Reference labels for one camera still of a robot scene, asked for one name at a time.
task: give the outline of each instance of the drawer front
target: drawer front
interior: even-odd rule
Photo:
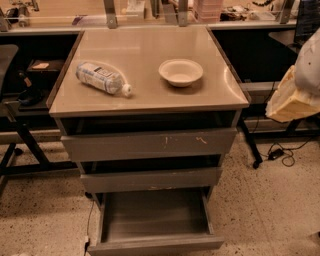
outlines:
[[[72,161],[103,161],[229,152],[235,128],[63,136]]]
[[[221,168],[211,167],[91,174],[81,175],[81,181],[89,193],[211,187],[218,183],[221,172]]]
[[[105,194],[92,256],[150,255],[218,249],[200,189]]]

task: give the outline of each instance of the table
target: table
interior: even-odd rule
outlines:
[[[249,105],[205,26],[90,29],[50,105],[62,142],[101,211],[91,255],[219,248],[207,211],[222,162]],[[158,68],[191,59],[204,76],[172,87]],[[82,61],[120,70],[133,96],[77,80]]]

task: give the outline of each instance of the speckled floor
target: speckled floor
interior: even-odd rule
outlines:
[[[283,143],[286,147],[301,144]],[[258,148],[267,154],[270,146],[259,144]],[[0,146],[1,158],[6,147]],[[67,159],[58,142],[41,147],[52,161]],[[22,148],[25,153],[14,164],[34,162]],[[225,242],[219,250],[179,256],[319,256],[319,142],[294,151],[294,158],[292,167],[277,159],[264,161],[255,170],[250,151],[238,135],[209,201],[215,232]],[[11,176],[0,199],[0,255],[84,255],[85,236],[88,232],[95,242],[98,219],[99,211],[85,197],[77,170]]]

